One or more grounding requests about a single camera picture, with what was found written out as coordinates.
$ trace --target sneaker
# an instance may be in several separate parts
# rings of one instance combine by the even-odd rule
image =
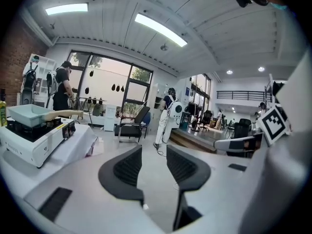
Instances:
[[[159,144],[156,144],[155,142],[153,143],[153,146],[158,150]]]

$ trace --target ceiling light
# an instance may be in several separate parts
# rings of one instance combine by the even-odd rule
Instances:
[[[48,15],[64,13],[64,12],[87,12],[88,11],[88,4],[87,3],[75,3],[75,4],[67,4],[52,7],[45,10]]]
[[[179,37],[176,33],[172,32],[170,29],[166,28],[164,25],[142,14],[137,14],[135,21],[163,34],[164,36],[168,37],[170,40],[174,41],[180,47],[183,47],[187,44],[187,42],[183,40],[181,37]]]

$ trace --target railing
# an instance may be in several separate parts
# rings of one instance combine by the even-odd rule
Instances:
[[[217,91],[217,99],[244,99],[265,101],[265,93],[261,91]],[[272,96],[267,93],[267,98],[272,102]]]

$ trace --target balcony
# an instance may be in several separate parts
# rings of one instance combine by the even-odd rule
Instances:
[[[265,93],[261,91],[217,91],[216,98],[264,101]],[[267,93],[267,98],[272,102],[270,93]]]
[[[267,93],[267,98],[272,101],[272,96]],[[264,91],[217,91],[216,103],[258,107],[265,101]]]

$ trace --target wooden handle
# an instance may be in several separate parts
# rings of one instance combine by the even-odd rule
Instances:
[[[83,111],[79,111],[79,110],[60,110],[60,111],[49,112],[46,115],[44,115],[44,121],[51,121],[51,120],[55,119],[58,116],[69,117],[69,116],[72,116],[72,115],[83,116]]]

